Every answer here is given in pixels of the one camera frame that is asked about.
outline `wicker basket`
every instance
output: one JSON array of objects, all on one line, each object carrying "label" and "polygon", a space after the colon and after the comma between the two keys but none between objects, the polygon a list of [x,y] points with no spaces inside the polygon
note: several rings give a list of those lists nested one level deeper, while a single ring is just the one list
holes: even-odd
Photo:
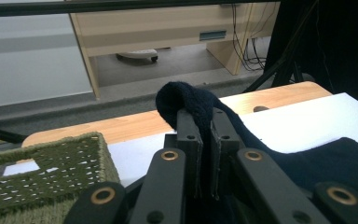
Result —
[{"label": "wicker basket", "polygon": [[0,152],[0,165],[26,159],[39,170],[0,177],[0,223],[63,223],[83,189],[119,181],[100,133]]}]

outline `basket weave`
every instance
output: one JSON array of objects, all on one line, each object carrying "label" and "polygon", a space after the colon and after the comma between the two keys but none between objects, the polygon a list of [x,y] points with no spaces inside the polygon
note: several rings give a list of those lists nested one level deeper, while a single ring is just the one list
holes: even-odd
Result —
[{"label": "basket weave", "polygon": [[26,159],[39,169],[0,177],[0,223],[63,223],[83,189],[119,182],[100,133],[0,152],[0,165]]}]

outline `desk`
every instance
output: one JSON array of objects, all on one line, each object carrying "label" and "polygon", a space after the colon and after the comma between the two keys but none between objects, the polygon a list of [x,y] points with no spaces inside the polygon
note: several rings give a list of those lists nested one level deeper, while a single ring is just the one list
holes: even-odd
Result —
[{"label": "desk", "polygon": [[[258,105],[275,108],[329,95],[331,95],[330,92],[315,83],[302,82],[263,91],[228,96],[222,98],[221,101],[239,115],[244,115],[253,113],[254,107]],[[66,136],[77,136],[89,132],[102,133],[106,143],[110,145],[152,134],[165,133],[171,129],[172,128],[159,115],[158,111],[154,110],[120,118],[105,119],[34,133],[23,142],[23,146],[27,147],[38,143],[46,143],[59,140]]]},{"label": "desk", "polygon": [[[242,49],[248,38],[272,34],[278,9],[279,3],[275,2],[237,5],[236,33]],[[97,98],[100,93],[96,56],[207,43],[207,50],[231,74],[238,74],[241,68],[232,42],[231,5],[73,13],[71,19]],[[213,31],[226,31],[227,34],[217,39],[200,40],[200,33]]]}]

